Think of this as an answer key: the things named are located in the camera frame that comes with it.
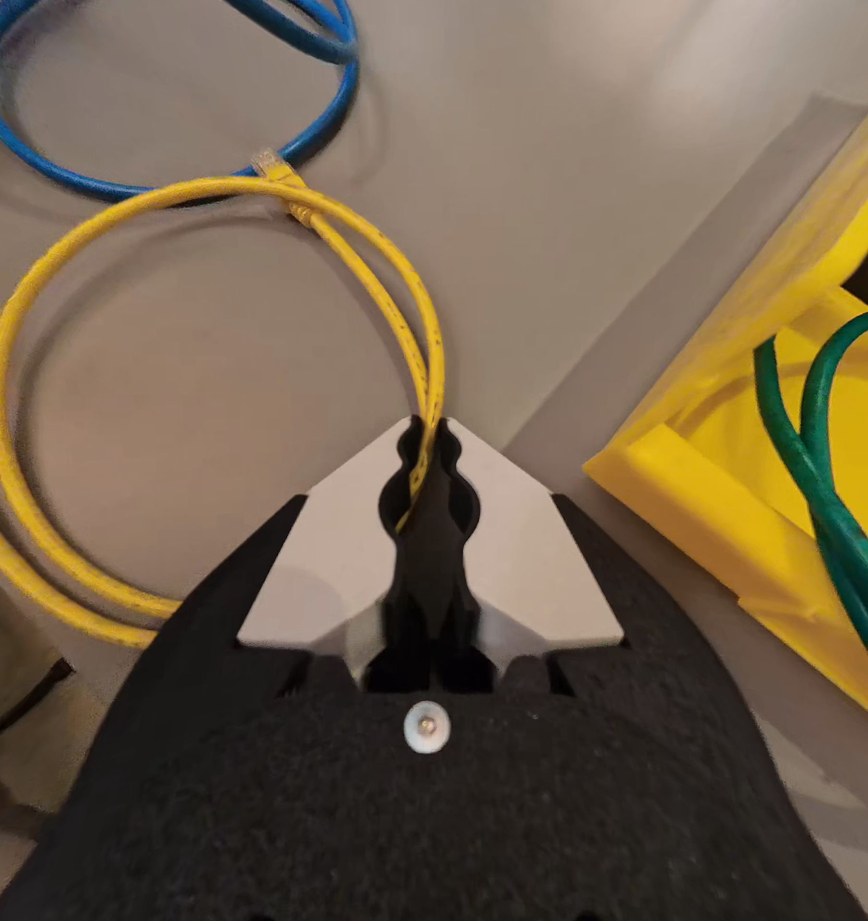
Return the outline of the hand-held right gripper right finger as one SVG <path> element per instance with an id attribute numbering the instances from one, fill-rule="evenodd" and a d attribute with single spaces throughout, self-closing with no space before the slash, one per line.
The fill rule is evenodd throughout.
<path id="1" fill-rule="evenodd" d="M 454 421 L 437 437 L 446 610 L 432 639 L 438 683 L 490 692 L 516 659 L 624 639 L 555 495 Z"/>

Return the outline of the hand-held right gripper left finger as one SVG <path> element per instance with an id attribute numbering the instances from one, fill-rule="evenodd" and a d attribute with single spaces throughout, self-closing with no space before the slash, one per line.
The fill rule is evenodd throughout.
<path id="1" fill-rule="evenodd" d="M 238 629 L 242 647 L 337 657 L 361 682 L 385 647 L 383 606 L 396 567 L 394 525 L 380 501 L 395 481 L 396 508 L 404 508 L 423 431 L 420 417 L 405 417 L 308 491 Z"/>

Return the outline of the yellow storage bin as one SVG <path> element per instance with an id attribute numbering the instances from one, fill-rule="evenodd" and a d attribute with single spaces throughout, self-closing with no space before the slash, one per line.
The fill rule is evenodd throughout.
<path id="1" fill-rule="evenodd" d="M 868 651 L 820 558 L 807 502 L 767 434 L 754 349 L 775 338 L 792 421 L 820 346 L 868 306 L 868 114 L 585 474 L 723 584 L 868 712 Z"/>

